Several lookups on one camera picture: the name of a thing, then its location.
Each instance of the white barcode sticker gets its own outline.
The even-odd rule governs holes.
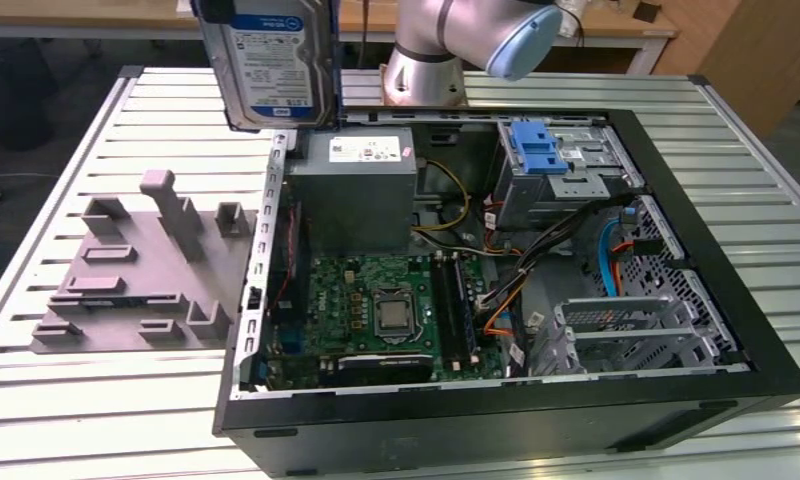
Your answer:
[[[572,160],[583,160],[584,155],[582,154],[580,148],[564,148],[560,150],[560,157],[568,158]]]
[[[524,352],[515,343],[510,345],[510,356],[516,361],[520,367],[524,367]]]
[[[544,321],[546,321],[546,315],[543,315],[539,312],[534,312],[531,314],[531,316],[528,317],[528,319],[526,320],[524,326],[528,328],[528,330],[536,330]]]
[[[486,228],[495,230],[498,225],[498,215],[495,215],[492,212],[486,212],[483,214],[483,223],[486,223]]]
[[[335,137],[329,141],[329,162],[400,161],[400,137]]]

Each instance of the table leg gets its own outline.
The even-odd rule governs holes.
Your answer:
[[[666,37],[647,38],[643,42],[643,47],[636,53],[631,65],[628,66],[628,75],[651,75],[658,59],[664,52],[667,46]]]

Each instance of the yellow cable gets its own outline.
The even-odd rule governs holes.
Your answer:
[[[459,178],[456,177],[456,175],[454,175],[454,172],[451,172],[451,170],[448,170],[448,167],[442,165],[435,160],[427,160],[427,163],[434,165],[436,168],[439,168],[439,170],[442,170],[444,172],[444,174],[451,178],[451,180],[454,180],[454,183],[456,183],[456,186],[459,187],[459,189],[463,192],[463,201],[466,203],[466,206],[463,207],[463,213],[456,218],[456,220],[454,220],[448,223],[444,223],[442,225],[426,225],[426,226],[420,226],[420,227],[412,227],[412,230],[416,230],[419,232],[422,232],[422,231],[432,232],[432,231],[439,231],[439,230],[447,230],[448,228],[458,225],[466,219],[466,217],[468,216],[468,210],[471,209],[471,204],[468,201],[468,192],[466,191],[466,186],[463,185],[463,182],[459,181]]]

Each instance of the wooden desk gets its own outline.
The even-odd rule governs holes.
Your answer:
[[[626,12],[636,0],[623,0]],[[0,37],[200,40],[196,19],[177,13],[177,0],[0,0]],[[373,42],[394,42],[396,0],[371,0],[368,31]],[[659,15],[655,23],[592,6],[582,19],[587,47],[639,50],[628,73],[648,74],[678,29]],[[361,0],[341,1],[341,40],[361,32]],[[558,46],[575,46],[559,38]]]

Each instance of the slotted metal table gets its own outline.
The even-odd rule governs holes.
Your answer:
[[[800,187],[710,86],[684,77],[467,75],[475,106],[631,109],[800,365]],[[379,74],[344,74],[348,104],[380,102]],[[211,435],[223,351],[33,354],[27,345],[75,256],[91,195],[179,175],[200,209],[256,208],[269,134],[228,130],[209,69],[125,68],[0,281],[0,478],[256,478]],[[800,400],[666,451],[383,473],[379,478],[800,478]]]

